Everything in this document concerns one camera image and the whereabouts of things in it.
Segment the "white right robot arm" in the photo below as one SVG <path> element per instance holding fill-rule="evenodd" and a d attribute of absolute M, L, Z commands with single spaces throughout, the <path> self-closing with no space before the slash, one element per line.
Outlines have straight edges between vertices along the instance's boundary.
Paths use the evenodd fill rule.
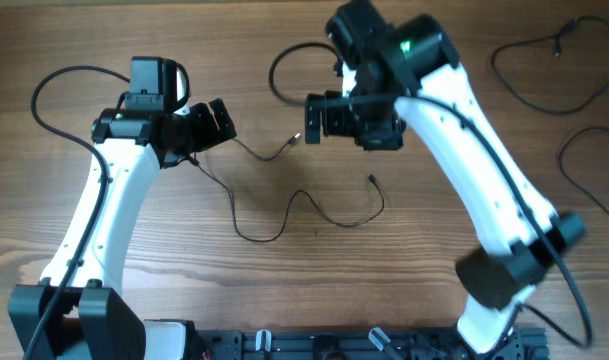
<path fill-rule="evenodd" d="M 584 236 L 515 163 L 478 104 L 459 54 L 429 15 L 387 23 L 368 1 L 340 6 L 325 27 L 340 91 L 309 95 L 305 140 L 350 137 L 367 151 L 397 150 L 406 130 L 423 141 L 463 202 L 479 247 L 456 274 L 467 291 L 456 329 L 472 352 L 496 354 L 552 267 Z"/>

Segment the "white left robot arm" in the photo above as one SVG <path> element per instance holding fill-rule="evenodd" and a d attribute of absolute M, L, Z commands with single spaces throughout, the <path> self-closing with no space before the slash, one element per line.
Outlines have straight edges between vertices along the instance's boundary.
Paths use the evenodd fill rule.
<path fill-rule="evenodd" d="M 122 297 L 125 258 L 161 170 L 235 137 L 221 100 L 190 105 L 185 68 L 135 57 L 129 90 L 94 121 L 92 160 L 67 233 L 34 285 L 17 285 L 8 314 L 28 359 L 202 359 L 189 320 L 143 320 Z"/>

